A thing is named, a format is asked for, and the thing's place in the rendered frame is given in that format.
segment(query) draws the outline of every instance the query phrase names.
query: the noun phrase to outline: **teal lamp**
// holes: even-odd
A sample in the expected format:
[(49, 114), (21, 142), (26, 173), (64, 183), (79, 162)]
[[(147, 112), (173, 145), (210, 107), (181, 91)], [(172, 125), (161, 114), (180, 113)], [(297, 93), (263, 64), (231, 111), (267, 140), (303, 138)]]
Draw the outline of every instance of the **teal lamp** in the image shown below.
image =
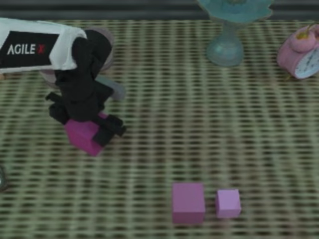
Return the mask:
[(237, 30), (272, 15), (274, 0), (196, 0), (209, 17), (223, 24), (223, 30), (207, 47), (207, 58), (219, 66), (237, 66), (244, 59), (244, 48)]

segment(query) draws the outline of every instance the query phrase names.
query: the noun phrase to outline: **small pink block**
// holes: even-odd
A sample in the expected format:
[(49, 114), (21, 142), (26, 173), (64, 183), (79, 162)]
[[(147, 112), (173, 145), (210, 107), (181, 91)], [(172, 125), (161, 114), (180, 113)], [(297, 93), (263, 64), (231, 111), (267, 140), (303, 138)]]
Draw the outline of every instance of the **small pink block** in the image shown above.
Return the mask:
[[(107, 115), (100, 114), (100, 117), (105, 119)], [(70, 144), (78, 149), (87, 152), (91, 156), (97, 156), (102, 151), (103, 147), (92, 140), (99, 130), (99, 126), (95, 123), (91, 121), (77, 122), (70, 119), (64, 125), (64, 129), (68, 135)]]
[(215, 199), (215, 205), (218, 218), (238, 217), (241, 213), (239, 190), (218, 190)]
[(174, 183), (172, 220), (175, 224), (201, 224), (205, 217), (204, 186), (201, 183)]

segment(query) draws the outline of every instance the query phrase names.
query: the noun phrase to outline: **large purple block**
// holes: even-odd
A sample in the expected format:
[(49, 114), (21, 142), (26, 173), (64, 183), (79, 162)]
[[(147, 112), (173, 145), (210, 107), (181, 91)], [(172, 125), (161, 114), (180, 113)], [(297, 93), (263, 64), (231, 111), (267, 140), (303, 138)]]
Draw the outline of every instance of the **large purple block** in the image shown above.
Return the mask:
[[(106, 118), (107, 115), (100, 114), (100, 117)], [(102, 151), (103, 147), (92, 140), (99, 130), (99, 126), (95, 123), (91, 121), (77, 122), (70, 119), (64, 125), (64, 129), (68, 135), (70, 144), (78, 149), (87, 152), (91, 156), (97, 156)]]
[(218, 218), (236, 218), (241, 213), (240, 195), (237, 189), (218, 190), (216, 199)]
[(172, 220), (175, 224), (201, 224), (205, 217), (204, 186), (201, 183), (174, 183)]

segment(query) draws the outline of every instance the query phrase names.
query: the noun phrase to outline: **clock face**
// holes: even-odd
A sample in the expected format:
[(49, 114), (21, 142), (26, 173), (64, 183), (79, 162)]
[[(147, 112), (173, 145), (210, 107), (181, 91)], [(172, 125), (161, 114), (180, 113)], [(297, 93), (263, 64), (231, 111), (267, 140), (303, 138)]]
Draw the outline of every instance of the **clock face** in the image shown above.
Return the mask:
[(295, 75), (304, 79), (317, 72), (319, 72), (319, 48), (315, 48), (303, 57), (295, 69)]

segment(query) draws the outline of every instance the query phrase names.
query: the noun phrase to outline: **logo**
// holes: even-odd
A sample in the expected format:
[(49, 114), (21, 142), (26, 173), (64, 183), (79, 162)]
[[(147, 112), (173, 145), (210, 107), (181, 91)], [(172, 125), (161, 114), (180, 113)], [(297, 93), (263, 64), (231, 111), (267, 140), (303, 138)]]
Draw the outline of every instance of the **logo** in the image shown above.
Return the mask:
[(0, 49), (0, 69), (51, 65), (59, 34), (11, 31)]

